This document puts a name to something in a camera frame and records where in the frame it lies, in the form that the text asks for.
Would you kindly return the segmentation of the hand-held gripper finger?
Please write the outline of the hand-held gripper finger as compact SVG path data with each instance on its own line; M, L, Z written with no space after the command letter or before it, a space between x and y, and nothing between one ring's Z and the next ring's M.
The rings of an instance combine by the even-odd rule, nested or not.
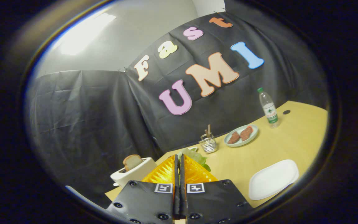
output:
M107 208L126 223L173 224L179 213L178 156L173 155L146 180L130 180Z
M217 180L184 154L180 163L180 194L187 224L237 224L253 210L231 180Z

